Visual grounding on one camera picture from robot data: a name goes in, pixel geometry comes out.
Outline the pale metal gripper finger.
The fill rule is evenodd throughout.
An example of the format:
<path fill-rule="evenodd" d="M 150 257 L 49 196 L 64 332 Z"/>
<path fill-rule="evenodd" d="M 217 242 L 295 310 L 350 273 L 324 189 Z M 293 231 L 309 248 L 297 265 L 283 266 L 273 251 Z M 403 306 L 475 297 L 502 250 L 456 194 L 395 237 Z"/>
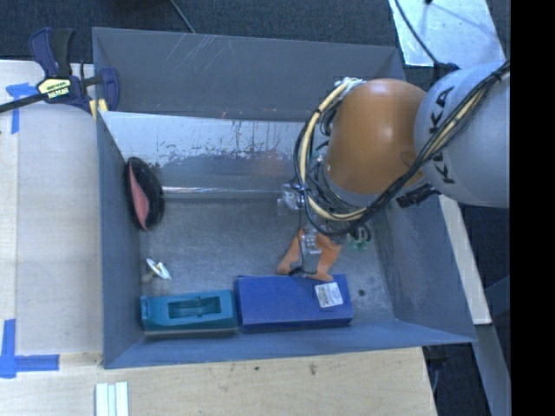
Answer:
<path fill-rule="evenodd" d="M 317 233 L 312 228 L 304 227 L 300 231 L 299 268 L 304 274 L 316 274 L 322 250 L 317 246 Z"/>

